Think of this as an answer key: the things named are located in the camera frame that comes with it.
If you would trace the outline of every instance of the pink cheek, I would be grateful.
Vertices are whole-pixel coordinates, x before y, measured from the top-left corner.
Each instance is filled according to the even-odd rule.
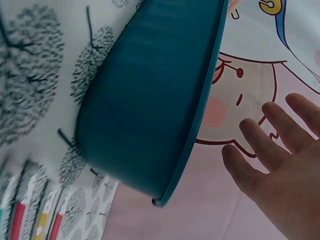
[[[225,122],[226,117],[227,111],[224,103],[218,98],[209,97],[202,124],[212,128],[218,128]]]

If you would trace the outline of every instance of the bedsheet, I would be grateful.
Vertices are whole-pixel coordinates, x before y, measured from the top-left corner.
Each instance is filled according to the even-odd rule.
[[[118,183],[81,156],[76,118],[141,3],[0,1],[1,240],[101,238]]]
[[[282,106],[310,132],[285,96],[300,93],[320,105],[319,8],[316,0],[245,0],[232,12],[197,143],[171,201],[156,208],[148,197],[120,185],[103,240],[286,239],[238,190],[221,150],[234,144],[266,172],[238,126],[252,118],[284,147],[261,111],[267,101]]]

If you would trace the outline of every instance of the bowl rim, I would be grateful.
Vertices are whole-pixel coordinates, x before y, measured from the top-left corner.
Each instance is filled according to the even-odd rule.
[[[182,154],[180,157],[180,160],[177,163],[177,166],[175,168],[175,171],[172,175],[172,178],[169,182],[168,187],[166,188],[163,196],[159,199],[152,199],[152,204],[157,206],[157,207],[164,207],[169,199],[171,198],[172,194],[174,193],[180,178],[186,168],[187,162],[189,160],[191,151],[194,147],[194,144],[197,139],[198,131],[202,122],[202,118],[205,113],[209,93],[210,93],[210,85],[212,82],[212,77],[214,75],[214,72],[216,70],[216,63],[220,51],[220,45],[222,41],[222,36],[225,28],[225,22],[226,22],[226,17],[227,17],[227,10],[228,10],[228,0],[224,0],[223,4],[219,6],[221,8],[221,16],[220,16],[220,22],[217,28],[216,32],[216,39],[215,39],[215,44],[213,47],[213,52],[211,55],[210,63],[209,63],[209,68],[205,77],[202,93],[200,96],[199,104],[195,112],[194,120],[191,125],[189,135],[187,137],[187,140],[185,142],[185,146],[182,150]]]

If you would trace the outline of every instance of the gray tree illustration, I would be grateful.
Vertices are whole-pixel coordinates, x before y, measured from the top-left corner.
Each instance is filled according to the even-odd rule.
[[[92,167],[90,168],[90,172],[95,175],[94,180],[93,180],[93,184],[92,184],[92,198],[94,198],[98,193],[98,190],[100,188],[101,183],[103,182],[103,180],[105,178],[105,175],[94,170]]]
[[[126,7],[131,0],[112,0],[113,5],[115,5],[118,9]]]
[[[0,147],[27,135],[49,110],[64,50],[54,9],[36,4],[9,21],[4,14],[0,8]]]
[[[80,228],[74,231],[71,240],[82,240],[82,230]]]
[[[103,197],[102,197],[103,203],[111,197],[111,194],[112,194],[114,188],[116,187],[116,181],[110,178],[110,180],[108,182],[104,183],[104,187],[105,187],[105,189],[104,189]]]
[[[29,240],[31,238],[33,228],[36,224],[36,218],[40,209],[41,200],[44,197],[48,177],[46,169],[40,166],[40,170],[36,179],[34,189],[32,191],[29,207],[27,208],[26,217],[24,219],[22,240]]]
[[[58,135],[68,145],[59,170],[59,183],[62,187],[67,188],[73,184],[82,173],[86,166],[86,161],[82,157],[79,148],[76,146],[74,137],[70,141],[63,133],[61,128],[58,129]]]
[[[110,26],[103,26],[93,34],[89,6],[86,6],[86,18],[89,42],[76,61],[71,82],[71,96],[78,105],[81,104],[89,85],[114,45],[114,34]]]
[[[111,202],[109,202],[106,207],[105,207],[105,210],[104,212],[99,212],[99,215],[102,216],[102,228],[104,229],[105,226],[106,226],[106,222],[107,222],[107,218],[108,218],[108,215],[109,215],[109,212],[110,212],[110,209],[111,209]]]
[[[142,4],[144,4],[144,2],[145,0],[138,0],[138,2],[135,5],[136,10],[138,10],[142,6]]]
[[[95,217],[97,216],[97,213],[99,210],[99,205],[100,205],[100,198],[97,197],[93,202],[90,212],[86,213],[85,230],[87,230],[95,220]]]
[[[93,225],[89,231],[88,237],[85,240],[98,240],[99,230],[97,225]]]
[[[82,188],[78,188],[70,197],[63,216],[60,231],[65,238],[75,227],[86,209],[86,194]]]

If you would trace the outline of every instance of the plastic bowl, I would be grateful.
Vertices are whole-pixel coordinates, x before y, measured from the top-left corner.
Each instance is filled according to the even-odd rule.
[[[88,162],[164,206],[202,121],[228,1],[146,0],[114,45],[80,109]]]

